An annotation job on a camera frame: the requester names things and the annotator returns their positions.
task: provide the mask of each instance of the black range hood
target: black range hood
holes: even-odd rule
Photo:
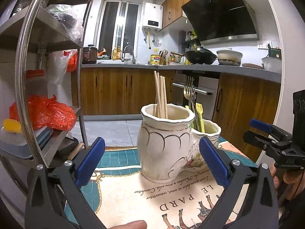
[[[244,0],[191,0],[182,9],[204,44],[258,39],[254,11]]]

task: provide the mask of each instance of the kitchen faucet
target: kitchen faucet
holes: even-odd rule
[[[126,48],[127,48],[127,47],[131,47],[131,49],[132,49],[132,64],[135,64],[135,54],[134,54],[134,52],[133,52],[133,48],[132,48],[131,45],[127,45],[127,46],[124,48],[124,53],[126,53]]]

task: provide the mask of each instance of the stainless steel oven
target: stainless steel oven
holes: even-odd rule
[[[184,74],[176,74],[173,82],[172,103],[184,106],[188,101],[184,98],[183,88],[185,82]],[[196,102],[202,104],[205,119],[211,120],[213,117],[216,96],[218,88],[218,79],[209,77],[199,77],[198,87],[195,88]]]

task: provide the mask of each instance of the tiled floor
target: tiled floor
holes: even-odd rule
[[[141,120],[136,121],[85,121],[88,144],[102,137],[106,146],[137,146]],[[72,136],[82,142],[79,122],[71,130]]]

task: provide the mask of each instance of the orange plastic bag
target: orange plastic bag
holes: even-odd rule
[[[77,66],[77,52],[69,59],[67,72],[75,71],[76,66]]]
[[[73,109],[56,101],[55,95],[51,99],[45,96],[31,95],[28,97],[27,103],[34,130],[48,126],[53,129],[69,131],[76,123]],[[10,106],[10,119],[19,121],[16,102]]]

